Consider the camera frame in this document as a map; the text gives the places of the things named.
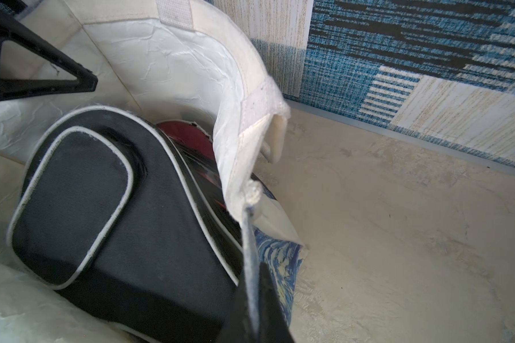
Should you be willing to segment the white canvas tote bag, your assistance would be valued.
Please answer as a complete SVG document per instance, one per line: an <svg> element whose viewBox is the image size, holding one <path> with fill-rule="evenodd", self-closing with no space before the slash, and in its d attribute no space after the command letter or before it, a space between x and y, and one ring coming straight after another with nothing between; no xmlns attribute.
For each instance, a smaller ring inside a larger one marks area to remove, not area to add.
<svg viewBox="0 0 515 343"><path fill-rule="evenodd" d="M73 305L7 244L39 140L67 114L96 106L207 132L228 214L240 227L253 208L257 255L289 328L303 245L253 168L258 157L280 159L290 108L249 38L205 1L64 2L80 30L62 52L98 83L93 92L0 101L0 342L151 342Z"/></svg>

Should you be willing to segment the black paddle case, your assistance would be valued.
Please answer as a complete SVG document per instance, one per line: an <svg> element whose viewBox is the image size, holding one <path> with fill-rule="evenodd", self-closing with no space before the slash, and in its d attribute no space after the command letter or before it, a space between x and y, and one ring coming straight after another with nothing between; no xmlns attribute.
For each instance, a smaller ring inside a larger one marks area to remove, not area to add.
<svg viewBox="0 0 515 343"><path fill-rule="evenodd" d="M44 133L7 244L73 305L151 342L214 342L243 270L214 163L111 107Z"/></svg>

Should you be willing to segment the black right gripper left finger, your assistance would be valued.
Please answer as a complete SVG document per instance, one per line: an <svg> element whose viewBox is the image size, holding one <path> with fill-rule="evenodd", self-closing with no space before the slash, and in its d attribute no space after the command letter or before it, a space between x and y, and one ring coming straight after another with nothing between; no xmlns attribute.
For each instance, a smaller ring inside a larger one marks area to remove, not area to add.
<svg viewBox="0 0 515 343"><path fill-rule="evenodd" d="M98 78L62 52L79 30L64 1L0 1L0 101L93 92Z"/></svg>

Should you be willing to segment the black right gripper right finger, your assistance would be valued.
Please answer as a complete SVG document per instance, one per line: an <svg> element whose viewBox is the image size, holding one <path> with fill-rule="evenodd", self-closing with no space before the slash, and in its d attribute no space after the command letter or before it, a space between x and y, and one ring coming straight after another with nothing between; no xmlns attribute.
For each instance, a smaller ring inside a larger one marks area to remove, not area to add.
<svg viewBox="0 0 515 343"><path fill-rule="evenodd" d="M232 311L227 316L227 341L293 342L269 269L258 258L253 217L253 208L246 207L240 223L243 274L237 286Z"/></svg>

